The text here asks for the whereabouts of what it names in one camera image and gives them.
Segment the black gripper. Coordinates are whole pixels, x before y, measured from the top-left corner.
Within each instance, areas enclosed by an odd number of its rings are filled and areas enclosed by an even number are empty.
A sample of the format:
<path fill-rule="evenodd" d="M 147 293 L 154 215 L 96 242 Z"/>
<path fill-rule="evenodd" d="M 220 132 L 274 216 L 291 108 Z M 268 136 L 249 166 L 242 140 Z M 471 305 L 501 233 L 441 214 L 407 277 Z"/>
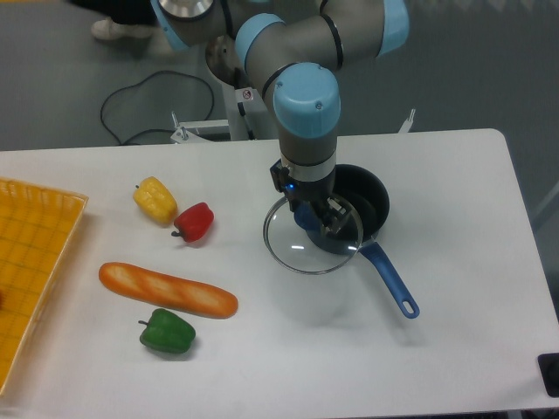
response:
<path fill-rule="evenodd" d="M 287 199 L 289 209 L 300 226 L 323 225 L 328 233 L 337 234 L 347 223 L 350 209 L 341 198 L 331 196 L 335 169 L 317 181 L 301 181 L 291 177 L 290 169 L 277 161 L 270 167 L 274 188 Z"/>

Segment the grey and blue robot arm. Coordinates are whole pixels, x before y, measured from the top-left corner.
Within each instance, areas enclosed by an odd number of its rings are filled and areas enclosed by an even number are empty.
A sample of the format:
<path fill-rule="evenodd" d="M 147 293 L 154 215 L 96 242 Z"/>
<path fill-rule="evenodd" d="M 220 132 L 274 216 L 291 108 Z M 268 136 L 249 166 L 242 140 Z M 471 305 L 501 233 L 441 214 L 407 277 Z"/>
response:
<path fill-rule="evenodd" d="M 410 18 L 403 1 L 323 1 L 288 24 L 271 1 L 154 1 L 163 28 L 187 46 L 230 39 L 238 63 L 272 115 L 280 160 L 274 187 L 304 229 L 339 230 L 352 210 L 333 194 L 342 105 L 334 73 L 401 47 Z"/>

